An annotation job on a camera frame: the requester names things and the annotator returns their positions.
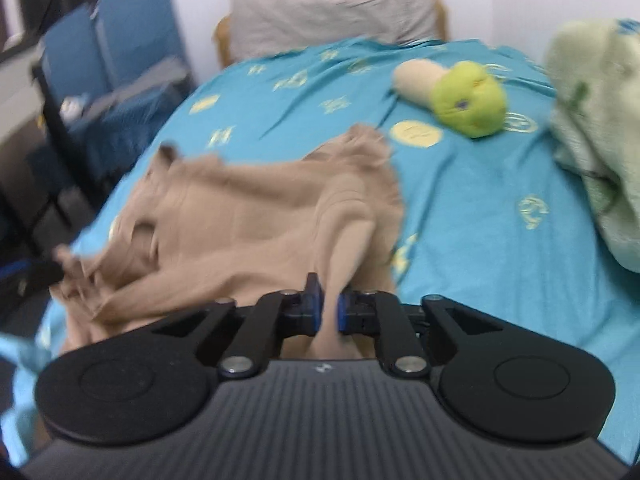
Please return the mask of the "tan t-shirt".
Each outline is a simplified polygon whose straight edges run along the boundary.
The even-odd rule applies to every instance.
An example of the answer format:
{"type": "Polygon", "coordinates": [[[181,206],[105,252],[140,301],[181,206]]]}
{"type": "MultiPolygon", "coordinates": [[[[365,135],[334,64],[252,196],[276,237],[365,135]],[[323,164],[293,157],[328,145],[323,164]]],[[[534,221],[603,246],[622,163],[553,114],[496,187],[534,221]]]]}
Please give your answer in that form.
{"type": "Polygon", "coordinates": [[[394,287],[404,203],[391,157],[382,133],[360,124],[280,164],[229,165],[162,146],[98,254],[56,251],[64,276],[51,292],[66,312],[64,349],[224,297],[248,306],[315,273],[320,328],[285,341],[285,355],[372,356],[370,339],[338,330],[337,299],[346,287],[394,287]]]}

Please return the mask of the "teal bed sheet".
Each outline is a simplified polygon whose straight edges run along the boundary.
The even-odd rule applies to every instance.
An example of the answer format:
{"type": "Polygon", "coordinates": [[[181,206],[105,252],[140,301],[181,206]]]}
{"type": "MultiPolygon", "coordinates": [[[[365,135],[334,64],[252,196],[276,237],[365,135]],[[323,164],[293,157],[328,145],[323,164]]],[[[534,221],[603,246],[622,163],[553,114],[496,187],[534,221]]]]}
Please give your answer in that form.
{"type": "Polygon", "coordinates": [[[437,292],[597,356],[616,383],[601,441],[634,463],[639,278],[606,248],[582,180],[555,161],[554,98],[542,69],[511,48],[352,39],[227,68],[176,109],[156,142],[186,156],[270,164],[299,159],[357,122],[378,128],[406,205],[392,260],[399,296],[437,292]],[[485,66],[508,94],[503,131],[470,140],[398,99],[393,70],[412,58],[485,66]]]}

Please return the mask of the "far blue covered chair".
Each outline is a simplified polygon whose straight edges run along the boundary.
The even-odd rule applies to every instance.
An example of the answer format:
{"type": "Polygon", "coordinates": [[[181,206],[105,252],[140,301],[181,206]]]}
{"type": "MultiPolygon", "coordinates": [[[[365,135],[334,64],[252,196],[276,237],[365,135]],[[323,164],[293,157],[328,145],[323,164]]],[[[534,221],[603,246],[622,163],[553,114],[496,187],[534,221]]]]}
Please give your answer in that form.
{"type": "Polygon", "coordinates": [[[64,164],[94,182],[111,171],[104,114],[92,109],[112,92],[91,9],[82,4],[42,37],[35,81],[43,96],[44,123],[64,164]]]}

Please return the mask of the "blue covered chair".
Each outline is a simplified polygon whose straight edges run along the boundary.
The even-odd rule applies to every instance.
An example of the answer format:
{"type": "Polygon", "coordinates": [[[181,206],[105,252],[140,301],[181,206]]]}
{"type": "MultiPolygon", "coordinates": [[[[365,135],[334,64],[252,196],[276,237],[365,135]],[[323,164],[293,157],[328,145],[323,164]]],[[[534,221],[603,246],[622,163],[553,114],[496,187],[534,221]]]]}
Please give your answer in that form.
{"type": "MultiPolygon", "coordinates": [[[[171,0],[98,0],[92,19],[112,91],[168,56],[191,71],[171,0]]],[[[191,73],[184,86],[152,89],[108,110],[108,164],[132,165],[192,88],[191,73]]]]}
{"type": "Polygon", "coordinates": [[[92,109],[112,92],[91,9],[82,4],[42,37],[35,81],[43,96],[44,123],[64,164],[94,182],[111,171],[104,114],[92,109]]]}

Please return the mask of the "near blue covered chair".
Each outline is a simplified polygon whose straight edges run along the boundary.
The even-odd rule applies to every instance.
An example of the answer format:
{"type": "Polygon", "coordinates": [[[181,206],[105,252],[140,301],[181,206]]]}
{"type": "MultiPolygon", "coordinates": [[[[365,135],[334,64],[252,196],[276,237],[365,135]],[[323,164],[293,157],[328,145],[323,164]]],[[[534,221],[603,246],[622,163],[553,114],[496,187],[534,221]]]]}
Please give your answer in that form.
{"type": "MultiPolygon", "coordinates": [[[[191,71],[171,0],[98,0],[92,19],[112,91],[168,56],[191,71]]],[[[108,110],[108,164],[132,165],[192,88],[191,73],[184,86],[152,89],[108,110]]]]}

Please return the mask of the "green beige plush toy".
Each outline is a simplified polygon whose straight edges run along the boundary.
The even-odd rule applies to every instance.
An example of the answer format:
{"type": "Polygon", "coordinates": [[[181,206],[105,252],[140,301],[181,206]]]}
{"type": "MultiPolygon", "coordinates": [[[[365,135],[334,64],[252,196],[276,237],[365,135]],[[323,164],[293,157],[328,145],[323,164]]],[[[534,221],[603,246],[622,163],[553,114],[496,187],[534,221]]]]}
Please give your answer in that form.
{"type": "Polygon", "coordinates": [[[393,70],[392,84],[401,99],[427,108],[441,124],[468,138],[492,136],[506,121],[506,90],[472,61],[445,67],[413,58],[393,70]]]}

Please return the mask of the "grey seat cushion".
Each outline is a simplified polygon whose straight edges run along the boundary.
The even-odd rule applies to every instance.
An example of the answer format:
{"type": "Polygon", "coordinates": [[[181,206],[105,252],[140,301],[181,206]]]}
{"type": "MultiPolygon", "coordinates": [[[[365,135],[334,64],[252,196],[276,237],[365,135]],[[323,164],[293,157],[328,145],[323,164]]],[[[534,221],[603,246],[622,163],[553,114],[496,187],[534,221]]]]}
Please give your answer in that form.
{"type": "Polygon", "coordinates": [[[85,110],[87,118],[97,118],[116,105],[156,88],[184,86],[190,81],[191,72],[180,58],[168,56],[151,66],[130,84],[124,84],[92,102],[85,110]]]}

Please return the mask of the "grey pillow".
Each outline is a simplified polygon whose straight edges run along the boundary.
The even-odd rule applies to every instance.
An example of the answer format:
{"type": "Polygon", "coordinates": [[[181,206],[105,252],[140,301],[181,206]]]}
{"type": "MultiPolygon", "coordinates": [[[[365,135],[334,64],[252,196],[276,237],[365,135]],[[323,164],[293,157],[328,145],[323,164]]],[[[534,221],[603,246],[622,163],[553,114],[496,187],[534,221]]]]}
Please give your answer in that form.
{"type": "Polygon", "coordinates": [[[440,0],[230,0],[229,51],[246,61],[349,38],[447,38],[440,0]]]}

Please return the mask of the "green fleece blanket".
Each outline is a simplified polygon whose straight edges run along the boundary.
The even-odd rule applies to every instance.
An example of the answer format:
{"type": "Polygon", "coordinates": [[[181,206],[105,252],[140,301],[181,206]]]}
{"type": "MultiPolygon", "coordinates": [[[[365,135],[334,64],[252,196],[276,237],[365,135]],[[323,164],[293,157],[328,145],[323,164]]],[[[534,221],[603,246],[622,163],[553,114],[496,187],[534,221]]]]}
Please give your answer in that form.
{"type": "Polygon", "coordinates": [[[625,269],[639,271],[639,23],[569,22],[544,70],[555,88],[554,157],[582,178],[594,221],[625,269]]]}

